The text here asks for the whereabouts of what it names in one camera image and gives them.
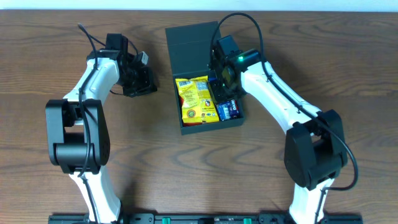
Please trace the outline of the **dark green box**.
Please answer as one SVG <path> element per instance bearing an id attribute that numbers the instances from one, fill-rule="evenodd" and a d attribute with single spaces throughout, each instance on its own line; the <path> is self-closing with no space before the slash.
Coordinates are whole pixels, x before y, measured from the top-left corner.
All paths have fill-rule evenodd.
<path id="1" fill-rule="evenodd" d="M 214 78 L 215 73 L 208 68 L 210 61 L 210 40 L 218 25 L 217 21 L 191 24 L 187 26 L 168 27 L 165 30 L 169 50 L 172 78 L 195 78 L 207 75 Z M 241 126 L 245 120 L 243 101 L 237 100 L 239 117 L 217 123 L 207 123 L 187 126 L 182 121 L 182 104 L 174 85 L 177 114 L 182 135 L 205 131 L 214 131 Z"/>

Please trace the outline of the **blue biscuit bar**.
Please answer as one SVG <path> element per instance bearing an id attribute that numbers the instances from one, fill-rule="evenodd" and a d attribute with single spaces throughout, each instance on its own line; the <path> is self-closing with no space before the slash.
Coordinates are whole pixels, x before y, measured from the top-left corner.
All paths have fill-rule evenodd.
<path id="1" fill-rule="evenodd" d="M 223 87 L 223 82 L 217 78 L 211 78 L 208 86 L 220 120 L 227 120 L 229 116 L 225 113 L 224 103 L 229 100 L 229 95 Z"/>

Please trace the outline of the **yellow snack bag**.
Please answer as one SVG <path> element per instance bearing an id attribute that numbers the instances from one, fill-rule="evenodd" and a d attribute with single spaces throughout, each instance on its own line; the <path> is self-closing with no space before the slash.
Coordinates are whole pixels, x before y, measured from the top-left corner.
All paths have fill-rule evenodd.
<path id="1" fill-rule="evenodd" d="M 183 124 L 216 123 L 219 116 L 208 88 L 208 76 L 175 79 Z"/>

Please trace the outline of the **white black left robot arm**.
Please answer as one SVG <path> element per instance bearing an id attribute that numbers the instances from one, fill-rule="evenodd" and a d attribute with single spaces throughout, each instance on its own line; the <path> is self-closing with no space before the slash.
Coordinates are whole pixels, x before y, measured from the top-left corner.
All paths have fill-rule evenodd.
<path id="1" fill-rule="evenodd" d="M 122 34 L 108 34 L 87 56 L 74 89 L 45 106 L 49 159 L 77 184 L 89 210 L 51 215 L 49 223 L 129 223 L 106 167 L 111 143 L 103 105 L 115 85 L 130 98 L 157 91 L 147 54 L 129 53 L 131 44 Z"/>

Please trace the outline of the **purple Dairy Milk bar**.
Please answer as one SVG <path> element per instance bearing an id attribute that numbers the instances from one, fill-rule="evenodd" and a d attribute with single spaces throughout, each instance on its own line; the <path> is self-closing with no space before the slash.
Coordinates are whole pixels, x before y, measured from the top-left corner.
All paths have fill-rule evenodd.
<path id="1" fill-rule="evenodd" d="M 231 100 L 229 102 L 229 116 L 231 117 L 231 119 L 239 117 L 239 108 L 236 100 Z"/>

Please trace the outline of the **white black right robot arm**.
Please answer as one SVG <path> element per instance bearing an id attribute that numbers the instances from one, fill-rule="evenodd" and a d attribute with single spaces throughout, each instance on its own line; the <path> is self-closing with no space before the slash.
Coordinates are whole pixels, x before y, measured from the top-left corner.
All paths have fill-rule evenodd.
<path id="1" fill-rule="evenodd" d="M 256 49 L 239 49 L 232 36 L 211 41 L 214 97 L 248 93 L 285 133 L 284 164 L 295 183 L 289 214 L 295 223 L 320 223 L 328 189 L 347 164 L 343 125 L 336 111 L 305 101 L 276 74 Z"/>

